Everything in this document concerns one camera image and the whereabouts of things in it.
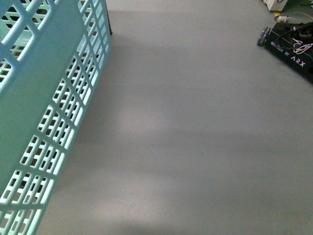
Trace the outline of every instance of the floor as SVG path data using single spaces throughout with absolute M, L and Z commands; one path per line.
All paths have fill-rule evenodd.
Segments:
M 313 86 L 260 0 L 107 0 L 112 51 L 38 235 L 311 235 Z

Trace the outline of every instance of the arx logo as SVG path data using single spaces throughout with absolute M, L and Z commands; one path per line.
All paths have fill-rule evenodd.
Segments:
M 291 58 L 294 62 L 304 68 L 305 63 L 301 61 L 299 58 L 297 59 L 295 56 Z

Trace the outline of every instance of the white object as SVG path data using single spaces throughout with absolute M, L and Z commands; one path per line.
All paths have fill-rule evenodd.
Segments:
M 270 11 L 282 11 L 288 0 L 268 0 L 267 5 Z

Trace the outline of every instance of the black basket leg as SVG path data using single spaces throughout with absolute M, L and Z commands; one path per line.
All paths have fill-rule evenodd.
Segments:
M 110 19 L 109 19 L 108 8 L 107 8 L 107 16 L 108 16 L 108 23 L 109 23 L 110 35 L 112 35 L 113 32 L 112 32 L 112 29 L 111 29 L 111 24 L 110 24 Z

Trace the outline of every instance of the white logo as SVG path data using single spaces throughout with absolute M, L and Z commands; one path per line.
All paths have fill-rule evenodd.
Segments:
M 303 52 L 307 51 L 313 46 L 313 43 L 302 45 L 303 41 L 296 40 L 294 38 L 292 38 L 292 40 L 294 40 L 295 42 L 295 44 L 293 44 L 293 47 L 294 47 L 293 52 L 296 53 L 297 55 L 302 54 Z

